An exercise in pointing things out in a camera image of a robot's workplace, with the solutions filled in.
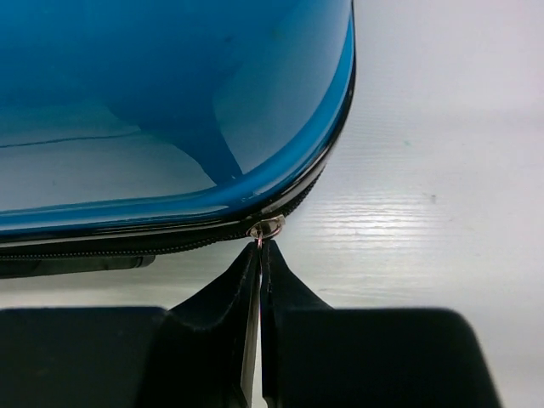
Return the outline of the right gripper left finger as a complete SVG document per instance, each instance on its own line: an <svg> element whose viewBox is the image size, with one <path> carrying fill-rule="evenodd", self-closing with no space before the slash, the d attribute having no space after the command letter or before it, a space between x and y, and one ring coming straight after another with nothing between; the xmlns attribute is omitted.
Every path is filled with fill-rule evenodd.
<svg viewBox="0 0 544 408"><path fill-rule="evenodd" d="M248 407L258 327L248 244L181 304L4 309L4 407Z"/></svg>

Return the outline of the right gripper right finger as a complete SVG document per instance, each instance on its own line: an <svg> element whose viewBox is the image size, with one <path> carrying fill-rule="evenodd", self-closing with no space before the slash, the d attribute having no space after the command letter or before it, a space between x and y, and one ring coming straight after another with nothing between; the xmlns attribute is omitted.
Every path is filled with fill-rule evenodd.
<svg viewBox="0 0 544 408"><path fill-rule="evenodd" d="M261 250L262 391L270 407L497 407L468 321L442 308L335 309Z"/></svg>

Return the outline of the blue hard-shell suitcase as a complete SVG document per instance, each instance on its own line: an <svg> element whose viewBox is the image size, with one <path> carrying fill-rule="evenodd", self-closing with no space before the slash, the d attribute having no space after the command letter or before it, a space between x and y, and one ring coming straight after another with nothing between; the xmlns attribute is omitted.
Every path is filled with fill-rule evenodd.
<svg viewBox="0 0 544 408"><path fill-rule="evenodd" d="M4 1L1 276L276 233L354 94L351 1Z"/></svg>

